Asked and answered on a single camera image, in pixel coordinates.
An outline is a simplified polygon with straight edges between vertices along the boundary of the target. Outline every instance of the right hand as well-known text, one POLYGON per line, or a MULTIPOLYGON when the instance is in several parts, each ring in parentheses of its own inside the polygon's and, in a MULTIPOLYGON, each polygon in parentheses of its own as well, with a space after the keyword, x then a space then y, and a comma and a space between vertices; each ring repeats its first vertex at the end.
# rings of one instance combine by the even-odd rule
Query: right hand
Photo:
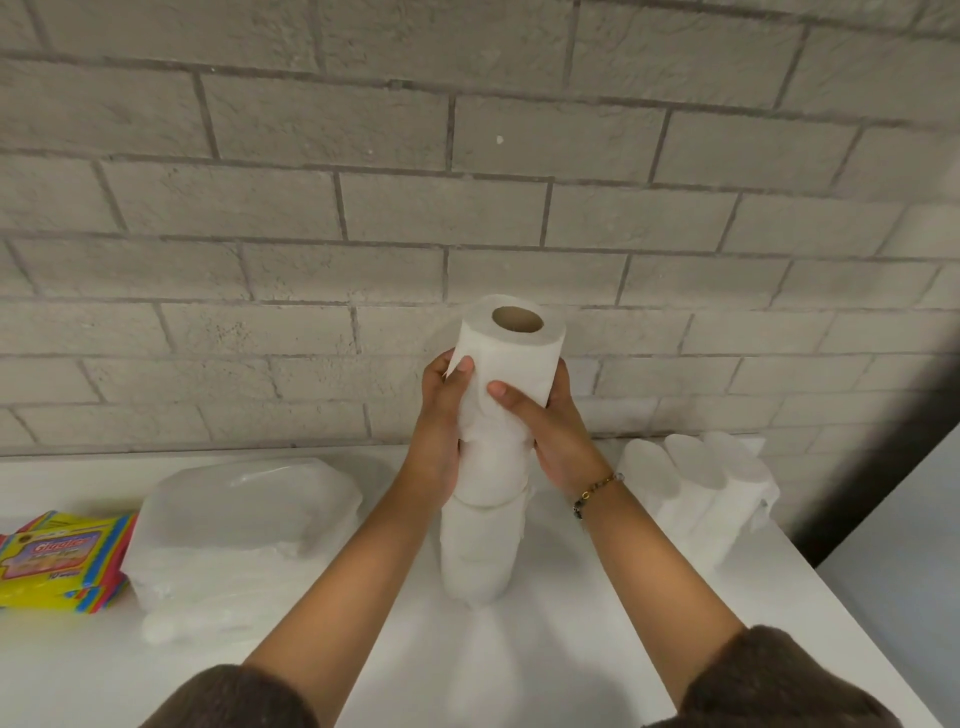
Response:
POLYGON ((562 359, 557 364, 546 407, 503 381, 490 382, 487 392, 530 428, 540 466, 567 497, 580 497, 589 485, 613 472, 607 458, 590 440, 573 403, 570 374, 562 359))

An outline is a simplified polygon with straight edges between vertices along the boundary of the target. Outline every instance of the plastic packaging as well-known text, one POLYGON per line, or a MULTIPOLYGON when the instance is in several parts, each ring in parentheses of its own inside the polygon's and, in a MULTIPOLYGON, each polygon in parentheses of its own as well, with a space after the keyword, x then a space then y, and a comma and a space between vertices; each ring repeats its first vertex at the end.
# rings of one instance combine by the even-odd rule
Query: plastic packaging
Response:
POLYGON ((475 365, 460 405, 460 471, 441 522, 441 572, 447 593, 471 606, 506 589, 523 535, 528 457, 526 425, 487 394, 500 379, 546 404, 566 326, 559 314, 513 296, 487 296, 464 315, 450 361, 475 365))
POLYGON ((181 471, 140 511, 124 570, 149 642, 266 632, 358 525, 352 479, 312 458, 181 471))

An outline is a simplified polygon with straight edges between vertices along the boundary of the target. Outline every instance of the person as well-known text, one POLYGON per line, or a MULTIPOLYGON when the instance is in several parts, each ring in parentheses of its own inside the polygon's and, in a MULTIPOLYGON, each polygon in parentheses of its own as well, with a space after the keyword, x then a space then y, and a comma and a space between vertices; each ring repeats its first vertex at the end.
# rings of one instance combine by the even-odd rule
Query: person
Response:
MULTIPOLYGON (((469 357, 423 372, 422 409, 384 497, 290 613, 241 666, 182 685, 144 728, 330 728, 340 715, 430 522, 457 480, 457 412, 469 357)), ((780 630, 743 622, 657 528, 590 440, 561 360, 546 407, 501 381, 490 395, 533 433, 540 465, 582 503, 587 533, 678 713, 664 728, 897 726, 780 630)))

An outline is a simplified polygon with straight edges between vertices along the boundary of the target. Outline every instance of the forearm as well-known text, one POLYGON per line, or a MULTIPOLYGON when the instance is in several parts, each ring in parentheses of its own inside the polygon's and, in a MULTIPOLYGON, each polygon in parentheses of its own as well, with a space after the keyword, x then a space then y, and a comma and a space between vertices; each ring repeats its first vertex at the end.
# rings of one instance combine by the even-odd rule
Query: forearm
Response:
POLYGON ((678 707, 687 687, 743 623, 619 482, 601 488, 584 523, 660 679, 678 707))
POLYGON ((402 473, 247 664, 281 678, 330 728, 420 550, 436 504, 402 473))

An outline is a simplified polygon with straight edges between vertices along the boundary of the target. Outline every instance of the left hand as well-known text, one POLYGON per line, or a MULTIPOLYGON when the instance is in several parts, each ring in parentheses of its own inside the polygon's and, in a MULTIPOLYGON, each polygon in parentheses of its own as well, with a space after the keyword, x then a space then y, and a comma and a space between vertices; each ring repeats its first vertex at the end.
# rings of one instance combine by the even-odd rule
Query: left hand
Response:
POLYGON ((457 415, 473 375, 473 359, 465 356, 444 380, 452 356, 453 349, 444 352, 423 370, 423 406, 397 478, 409 487, 422 489, 436 508, 447 502, 457 484, 457 415))

